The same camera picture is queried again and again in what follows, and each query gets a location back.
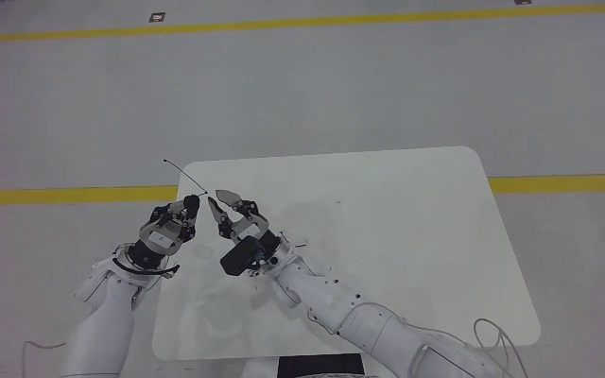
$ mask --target black cable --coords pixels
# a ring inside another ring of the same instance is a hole
[[[138,274],[141,276],[161,276],[165,273],[176,273],[177,270],[179,270],[179,268],[181,267],[181,266],[173,266],[170,269],[165,269],[165,270],[146,271],[146,270],[130,269],[129,267],[124,266],[122,263],[117,261],[117,258],[115,258],[115,257],[113,257],[112,261],[114,264],[119,266],[122,270],[126,270],[128,273]]]

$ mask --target floor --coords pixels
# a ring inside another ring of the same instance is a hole
[[[535,1],[527,7],[581,4]],[[593,4],[605,4],[593,1]],[[0,37],[54,30],[518,9],[508,0],[5,0]],[[470,146],[490,177],[603,174],[603,13],[140,37],[0,38],[0,189],[174,185],[162,163]],[[496,201],[542,324],[531,377],[605,371],[605,193]],[[156,205],[0,206],[0,377],[23,341],[62,342],[72,293]],[[158,360],[138,310],[124,377],[235,377],[243,361]],[[61,351],[30,351],[28,376]]]

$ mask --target cable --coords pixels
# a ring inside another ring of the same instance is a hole
[[[27,344],[33,345],[36,348],[40,348],[40,349],[55,349],[58,347],[62,347],[63,345],[65,345],[65,343],[61,343],[61,344],[57,344],[57,345],[40,345],[40,344],[36,344],[33,341],[26,341],[25,343],[23,343],[23,346],[21,347],[21,378],[26,378],[26,346]]]
[[[477,320],[475,320],[475,323],[473,324],[473,332],[475,333],[475,338],[476,341],[479,343],[479,345],[481,346],[481,350],[486,353],[488,355],[488,357],[490,357],[490,359],[492,360],[492,362],[495,363],[495,365],[497,365],[497,367],[499,367],[502,372],[506,373],[510,378],[512,378],[512,374],[510,374],[510,372],[508,371],[508,369],[506,369],[505,367],[503,367],[502,365],[500,365],[500,363],[498,361],[495,360],[495,358],[493,358],[492,354],[490,352],[488,352],[488,350],[486,350],[485,346],[483,345],[483,343],[481,342],[481,338],[479,337],[479,335],[477,334],[476,331],[476,325],[482,321],[485,321],[486,323],[490,323],[496,330],[498,330],[498,334],[500,335],[500,337],[504,337],[507,339],[507,341],[510,344],[510,347],[512,348],[512,351],[514,352],[515,356],[517,357],[517,360],[519,361],[519,365],[521,366],[521,370],[523,371],[523,374],[525,375],[526,378],[528,378],[527,375],[527,370],[526,370],[526,366],[523,364],[523,360],[521,359],[521,355],[519,355],[519,352],[517,351],[517,348],[515,347],[514,343],[512,342],[512,340],[510,339],[509,335],[507,335],[507,333],[496,323],[494,323],[493,321],[487,319],[487,318],[479,318]],[[504,344],[504,339],[502,339],[502,344],[504,345],[504,351],[507,355],[507,367],[509,365],[509,354],[506,352],[506,345]]]

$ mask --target yellow floor stripe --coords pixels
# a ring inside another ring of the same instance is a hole
[[[495,195],[605,192],[605,175],[491,178]]]
[[[605,175],[490,178],[496,195],[605,193]],[[0,205],[171,201],[177,186],[0,190]]]
[[[0,191],[0,205],[171,201],[177,186],[20,189]]]
[[[210,33],[287,27],[346,26],[363,24],[401,24],[432,21],[456,21],[505,17],[557,16],[567,14],[603,13],[605,4],[563,7],[520,7],[510,9],[456,10],[429,13],[377,14],[360,16],[317,17],[268,21],[247,21],[224,24],[174,26],[144,26],[99,30],[42,31],[34,33],[0,34],[0,42],[67,40],[76,38],[115,38],[182,33]]]

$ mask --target white table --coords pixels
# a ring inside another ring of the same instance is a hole
[[[413,323],[472,342],[480,317],[500,324],[517,345],[541,334],[469,148],[200,162],[185,171],[212,194],[229,189],[255,200],[275,233],[309,240],[304,256]],[[198,187],[181,176],[179,198],[191,193]],[[162,282],[153,335],[159,358],[358,352],[309,322],[302,306],[279,305],[264,277],[223,272],[219,259],[233,244],[218,236],[205,198],[196,228],[171,259],[181,270]]]

